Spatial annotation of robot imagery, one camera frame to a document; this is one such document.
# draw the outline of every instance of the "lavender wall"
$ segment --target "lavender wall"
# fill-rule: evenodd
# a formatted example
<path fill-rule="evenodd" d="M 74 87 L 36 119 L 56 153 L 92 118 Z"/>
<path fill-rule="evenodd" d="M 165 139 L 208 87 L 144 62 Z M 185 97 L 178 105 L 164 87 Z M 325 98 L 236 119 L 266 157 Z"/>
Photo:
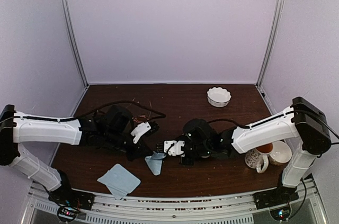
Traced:
<path fill-rule="evenodd" d="M 69 0 L 90 83 L 254 83 L 276 0 Z"/>
<path fill-rule="evenodd" d="M 83 91 L 60 0 L 0 0 L 0 109 L 69 116 Z M 56 144 L 30 144 L 43 161 Z M 0 223 L 18 223 L 30 180 L 0 166 Z"/>
<path fill-rule="evenodd" d="M 286 0 L 263 87 L 280 111 L 302 96 L 339 132 L 339 0 Z M 313 174 L 330 222 L 339 219 L 339 146 L 317 160 Z"/>

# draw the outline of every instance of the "dark wooden surface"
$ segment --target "dark wooden surface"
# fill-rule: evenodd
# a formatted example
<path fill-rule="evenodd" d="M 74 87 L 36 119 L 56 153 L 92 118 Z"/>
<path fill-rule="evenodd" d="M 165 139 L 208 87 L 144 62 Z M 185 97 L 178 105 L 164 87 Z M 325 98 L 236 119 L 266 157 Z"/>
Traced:
<path fill-rule="evenodd" d="M 232 99 L 227 107 L 218 109 L 207 102 L 206 91 L 213 85 L 100 85 L 91 86 L 77 110 L 84 113 L 101 104 L 117 100 L 135 100 L 144 105 L 151 102 L 155 110 L 167 114 L 158 120 L 160 130 L 146 139 L 154 148 L 155 143 L 175 139 L 182 133 L 184 124 L 193 118 L 212 120 L 231 118 L 239 123 L 250 123 L 268 117 L 264 102 L 253 85 L 224 85 Z M 137 107 L 129 106 L 134 115 L 148 115 Z M 214 123 L 217 131 L 232 127 L 226 122 Z M 77 147 L 62 144 L 53 167 L 68 174 L 76 189 L 108 193 L 105 185 L 96 180 L 116 163 L 121 164 L 141 180 L 131 196 L 187 197 L 223 195 L 255 191 L 274 187 L 283 167 L 270 165 L 264 174 L 257 174 L 238 159 L 202 159 L 192 167 L 179 164 L 179 158 L 164 160 L 162 173 L 154 176 L 143 159 L 133 162 L 124 154 L 104 149 Z"/>

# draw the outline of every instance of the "light blue napkin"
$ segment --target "light blue napkin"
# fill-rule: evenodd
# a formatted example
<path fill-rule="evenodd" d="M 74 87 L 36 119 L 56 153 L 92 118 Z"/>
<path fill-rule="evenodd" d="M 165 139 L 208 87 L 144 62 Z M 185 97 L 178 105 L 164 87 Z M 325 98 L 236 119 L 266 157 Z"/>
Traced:
<path fill-rule="evenodd" d="M 161 173 L 161 166 L 165 157 L 166 154 L 164 153 L 153 153 L 152 156 L 145 157 L 147 166 L 154 175 L 159 175 Z"/>
<path fill-rule="evenodd" d="M 97 181 L 106 185 L 113 197 L 118 200 L 134 191 L 141 182 L 120 164 L 114 165 Z"/>

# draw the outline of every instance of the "mug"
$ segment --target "mug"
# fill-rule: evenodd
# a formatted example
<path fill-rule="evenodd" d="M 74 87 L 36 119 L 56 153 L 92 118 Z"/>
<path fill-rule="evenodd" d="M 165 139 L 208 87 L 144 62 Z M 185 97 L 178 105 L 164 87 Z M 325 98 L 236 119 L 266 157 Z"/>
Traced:
<path fill-rule="evenodd" d="M 269 155 L 270 163 L 274 166 L 281 166 L 292 158 L 291 148 L 283 141 L 273 143 L 273 151 Z"/>
<path fill-rule="evenodd" d="M 269 166 L 268 156 L 272 151 L 272 143 L 254 148 L 246 153 L 245 163 L 250 168 L 256 169 L 259 174 L 262 174 Z"/>

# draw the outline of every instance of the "coffee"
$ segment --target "coffee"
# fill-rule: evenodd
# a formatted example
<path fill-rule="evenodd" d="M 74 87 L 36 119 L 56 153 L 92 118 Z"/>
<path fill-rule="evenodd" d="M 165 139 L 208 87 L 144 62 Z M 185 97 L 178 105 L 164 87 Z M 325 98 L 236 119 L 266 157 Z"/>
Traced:
<path fill-rule="evenodd" d="M 273 150 L 273 144 L 269 143 L 267 145 L 259 146 L 256 149 L 263 154 L 268 154 Z"/>

